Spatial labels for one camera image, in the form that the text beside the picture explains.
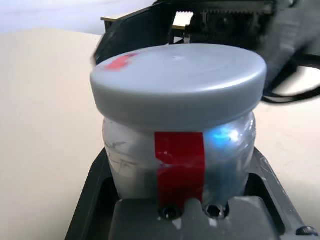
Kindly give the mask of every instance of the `red tape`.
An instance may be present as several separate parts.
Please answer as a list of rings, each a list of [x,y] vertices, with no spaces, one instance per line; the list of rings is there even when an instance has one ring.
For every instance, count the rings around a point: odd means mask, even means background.
[[[205,184],[205,144],[201,132],[156,132],[155,157],[160,205],[184,208],[187,199],[202,202]]]

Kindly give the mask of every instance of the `gray plastic lid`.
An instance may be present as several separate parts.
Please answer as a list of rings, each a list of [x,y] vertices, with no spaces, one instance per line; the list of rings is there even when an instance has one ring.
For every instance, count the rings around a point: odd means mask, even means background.
[[[163,45],[99,64],[90,79],[108,119],[152,131],[196,131],[231,122],[261,100],[258,54],[214,44]]]

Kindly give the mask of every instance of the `jar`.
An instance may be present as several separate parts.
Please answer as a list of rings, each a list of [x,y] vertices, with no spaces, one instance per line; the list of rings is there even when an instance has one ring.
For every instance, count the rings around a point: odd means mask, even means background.
[[[214,44],[150,47],[99,64],[90,80],[120,198],[183,208],[189,198],[225,206],[243,195],[266,71],[258,54]]]

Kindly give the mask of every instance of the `black holder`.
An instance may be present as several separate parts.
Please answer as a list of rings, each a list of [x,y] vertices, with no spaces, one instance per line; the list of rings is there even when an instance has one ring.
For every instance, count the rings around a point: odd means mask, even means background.
[[[244,196],[228,202],[223,219],[210,218],[198,200],[167,220],[155,200],[119,200],[106,150],[85,182],[65,240],[319,240],[305,226],[267,159],[254,150]]]

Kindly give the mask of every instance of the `white table surface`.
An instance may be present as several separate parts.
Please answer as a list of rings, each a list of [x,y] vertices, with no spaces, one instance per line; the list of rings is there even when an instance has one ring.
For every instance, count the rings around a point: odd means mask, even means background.
[[[0,35],[0,239],[64,240],[103,147],[90,58],[100,36],[55,29]],[[290,88],[320,83],[303,68]],[[257,148],[306,224],[320,231],[320,98],[260,104]]]
[[[101,36],[0,35],[0,239],[64,240],[102,121],[89,80]]]

